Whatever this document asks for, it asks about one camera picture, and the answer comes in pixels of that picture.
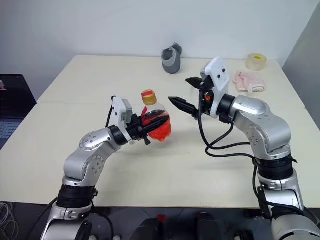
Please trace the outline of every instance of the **yellow bottle cap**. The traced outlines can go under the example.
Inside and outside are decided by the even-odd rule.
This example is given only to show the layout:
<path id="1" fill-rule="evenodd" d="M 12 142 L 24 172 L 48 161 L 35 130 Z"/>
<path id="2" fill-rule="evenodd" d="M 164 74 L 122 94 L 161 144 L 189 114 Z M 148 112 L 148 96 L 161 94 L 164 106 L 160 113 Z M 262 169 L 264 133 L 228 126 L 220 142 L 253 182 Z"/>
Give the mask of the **yellow bottle cap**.
<path id="1" fill-rule="evenodd" d="M 142 101 L 145 105 L 154 105 L 157 103 L 157 97 L 154 91 L 147 89 L 141 93 Z"/>

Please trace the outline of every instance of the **red liquid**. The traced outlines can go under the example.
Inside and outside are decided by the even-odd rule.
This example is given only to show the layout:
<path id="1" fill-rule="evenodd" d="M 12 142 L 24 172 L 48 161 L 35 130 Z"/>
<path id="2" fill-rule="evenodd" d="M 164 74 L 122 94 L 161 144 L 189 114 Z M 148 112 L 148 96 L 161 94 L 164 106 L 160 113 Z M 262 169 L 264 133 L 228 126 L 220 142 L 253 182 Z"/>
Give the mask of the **red liquid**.
<path id="1" fill-rule="evenodd" d="M 143 125 L 149 124 L 152 120 L 155 118 L 163 117 L 163 116 L 169 116 L 169 113 L 167 112 L 159 112 L 158 111 L 152 111 L 151 113 L 147 113 L 147 108 L 145 107 L 143 112 L 142 112 L 142 123 Z M 156 130 L 153 130 L 148 133 L 150 138 L 159 140 L 160 142 L 163 142 L 167 137 L 170 137 L 171 135 L 171 122 L 170 118 L 159 128 Z"/>

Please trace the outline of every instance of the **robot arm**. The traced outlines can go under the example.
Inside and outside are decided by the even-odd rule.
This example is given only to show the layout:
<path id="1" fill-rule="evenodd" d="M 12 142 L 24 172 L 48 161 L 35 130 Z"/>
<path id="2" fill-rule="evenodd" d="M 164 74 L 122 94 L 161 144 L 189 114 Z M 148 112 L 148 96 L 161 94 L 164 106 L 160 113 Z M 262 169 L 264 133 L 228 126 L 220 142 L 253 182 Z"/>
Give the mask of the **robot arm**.
<path id="1" fill-rule="evenodd" d="M 126 143 L 144 139 L 148 145 L 148 133 L 169 119 L 163 116 L 143 125 L 141 117 L 133 114 L 129 102 L 119 97 L 112 100 L 111 115 L 117 126 L 86 134 L 65 161 L 62 186 L 52 205 L 42 240 L 89 239 L 92 225 L 86 217 L 91 211 L 92 199 L 98 195 L 95 186 L 107 159 Z"/>
<path id="2" fill-rule="evenodd" d="M 169 100 L 195 119 L 202 114 L 219 117 L 247 136 L 258 169 L 259 205 L 262 213 L 272 219 L 275 240 L 320 239 L 320 230 L 303 212 L 298 177 L 292 167 L 295 160 L 291 157 L 288 124 L 259 99 L 228 95 L 230 78 L 222 58 L 213 59 L 201 71 L 201 77 L 186 80 L 199 89 L 199 110 L 179 97 Z"/>

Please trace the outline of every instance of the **pink cloth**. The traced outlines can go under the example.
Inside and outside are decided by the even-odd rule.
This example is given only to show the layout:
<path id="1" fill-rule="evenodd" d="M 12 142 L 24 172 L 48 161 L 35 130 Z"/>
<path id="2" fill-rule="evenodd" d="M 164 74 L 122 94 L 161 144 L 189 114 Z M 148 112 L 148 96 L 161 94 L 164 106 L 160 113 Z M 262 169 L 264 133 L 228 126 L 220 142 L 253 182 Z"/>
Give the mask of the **pink cloth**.
<path id="1" fill-rule="evenodd" d="M 262 77 L 257 72 L 237 71 L 233 82 L 239 92 L 263 92 L 266 88 Z"/>

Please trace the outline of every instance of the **white wall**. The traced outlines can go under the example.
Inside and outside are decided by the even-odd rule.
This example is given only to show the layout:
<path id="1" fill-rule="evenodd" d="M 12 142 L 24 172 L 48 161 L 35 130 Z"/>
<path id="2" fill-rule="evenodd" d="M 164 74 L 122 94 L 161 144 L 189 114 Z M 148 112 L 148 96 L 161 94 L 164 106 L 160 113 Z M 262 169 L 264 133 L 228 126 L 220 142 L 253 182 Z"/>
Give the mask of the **white wall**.
<path id="1" fill-rule="evenodd" d="M 283 71 L 320 128 L 320 4 L 283 66 Z"/>
<path id="2" fill-rule="evenodd" d="M 37 99 L 75 54 L 242 59 L 283 64 L 319 0 L 0 0 L 0 73 Z"/>

